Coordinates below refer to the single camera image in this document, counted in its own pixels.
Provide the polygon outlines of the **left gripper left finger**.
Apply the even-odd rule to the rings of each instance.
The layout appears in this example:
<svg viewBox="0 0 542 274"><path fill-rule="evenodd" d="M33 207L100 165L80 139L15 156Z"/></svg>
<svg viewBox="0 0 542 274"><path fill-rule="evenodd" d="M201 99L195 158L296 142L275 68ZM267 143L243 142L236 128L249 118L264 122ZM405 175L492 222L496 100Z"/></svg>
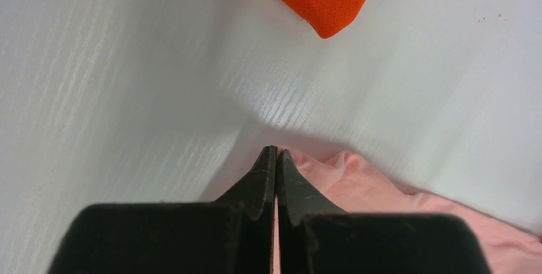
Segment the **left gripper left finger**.
<svg viewBox="0 0 542 274"><path fill-rule="evenodd" d="M277 149L211 202L93 204L72 221L50 273L271 273Z"/></svg>

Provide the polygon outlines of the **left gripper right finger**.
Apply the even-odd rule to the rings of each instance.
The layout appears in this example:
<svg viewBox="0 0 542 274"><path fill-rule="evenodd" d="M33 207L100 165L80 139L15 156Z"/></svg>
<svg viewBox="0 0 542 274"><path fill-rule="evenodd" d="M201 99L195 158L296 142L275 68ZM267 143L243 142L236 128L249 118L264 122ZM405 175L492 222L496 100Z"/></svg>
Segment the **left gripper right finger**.
<svg viewBox="0 0 542 274"><path fill-rule="evenodd" d="M277 161L282 273L489 273L474 233L438 213L349 213L284 150Z"/></svg>

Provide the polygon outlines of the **pink t shirt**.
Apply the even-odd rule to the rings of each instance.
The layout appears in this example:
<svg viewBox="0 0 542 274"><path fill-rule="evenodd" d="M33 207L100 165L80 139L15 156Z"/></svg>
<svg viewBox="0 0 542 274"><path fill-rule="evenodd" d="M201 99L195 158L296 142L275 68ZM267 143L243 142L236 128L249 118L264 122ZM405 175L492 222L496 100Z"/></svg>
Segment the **pink t shirt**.
<svg viewBox="0 0 542 274"><path fill-rule="evenodd" d="M299 173L347 212L451 214L476 235L491 273L541 273L541 239L533 234L445 197L401 189L351 151L322 159L287 146L279 146L277 151L288 151Z"/></svg>

